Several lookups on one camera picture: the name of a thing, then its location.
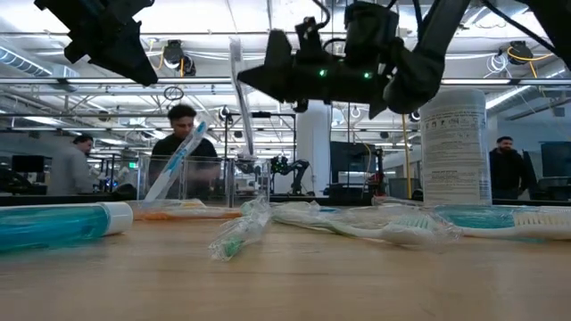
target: clear plastic packaging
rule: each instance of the clear plastic packaging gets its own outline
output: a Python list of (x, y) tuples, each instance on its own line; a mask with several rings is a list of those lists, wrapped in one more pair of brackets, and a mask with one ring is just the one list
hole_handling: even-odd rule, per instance
[(263, 237), (270, 219), (270, 207), (265, 198), (246, 202), (240, 210), (243, 216), (222, 224), (218, 236), (209, 245), (212, 259), (228, 261), (246, 245)]
[(122, 202), (0, 208), (0, 252), (67, 246), (131, 227)]
[(494, 205), (438, 205), (376, 197), (384, 211), (416, 208), (449, 222), (462, 235), (519, 241), (571, 240), (571, 208)]
[(134, 220), (231, 219), (242, 216), (240, 209), (206, 206), (200, 200), (131, 201)]
[(145, 202), (164, 199), (172, 184), (177, 180), (186, 156), (190, 155), (203, 140), (208, 124), (202, 120), (193, 132), (180, 144), (165, 165), (159, 177), (145, 197)]
[(275, 206), (272, 219), (399, 245), (430, 246), (454, 241), (460, 236), (458, 228), (431, 210), (399, 204), (323, 211), (317, 203), (290, 202)]

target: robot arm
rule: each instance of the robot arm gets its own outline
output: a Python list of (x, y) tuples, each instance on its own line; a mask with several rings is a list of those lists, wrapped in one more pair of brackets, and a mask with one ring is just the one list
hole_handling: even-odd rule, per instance
[(293, 194), (302, 194), (302, 178), (305, 170), (310, 166), (306, 160), (296, 160), (291, 164), (287, 163), (287, 158), (276, 156), (271, 160), (272, 174), (287, 175), (293, 171), (294, 182), (292, 183)]

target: orange object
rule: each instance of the orange object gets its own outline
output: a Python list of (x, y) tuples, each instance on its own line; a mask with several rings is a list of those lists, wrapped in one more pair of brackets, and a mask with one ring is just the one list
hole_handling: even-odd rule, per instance
[(240, 218), (242, 213), (239, 210), (229, 211), (221, 215), (202, 215), (202, 216), (176, 216), (170, 215), (168, 212), (135, 212), (135, 220), (187, 220), (187, 219), (231, 219)]

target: table surface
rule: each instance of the table surface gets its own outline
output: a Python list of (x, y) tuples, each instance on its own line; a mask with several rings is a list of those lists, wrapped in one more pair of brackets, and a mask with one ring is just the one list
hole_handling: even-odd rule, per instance
[(571, 243), (467, 239), (444, 251), (274, 225), (229, 262), (219, 222), (137, 223), (0, 258), (2, 320), (569, 320)]

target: computer screen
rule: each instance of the computer screen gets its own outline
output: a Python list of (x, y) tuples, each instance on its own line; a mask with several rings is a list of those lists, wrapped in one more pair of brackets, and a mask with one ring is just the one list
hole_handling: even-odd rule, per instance
[(571, 177), (571, 143), (542, 144), (543, 177)]
[(44, 171), (46, 157), (39, 155), (13, 155), (12, 170), (16, 173), (39, 173)]
[(330, 151), (332, 173), (377, 172), (377, 155), (373, 144), (365, 146), (365, 144), (331, 142)]

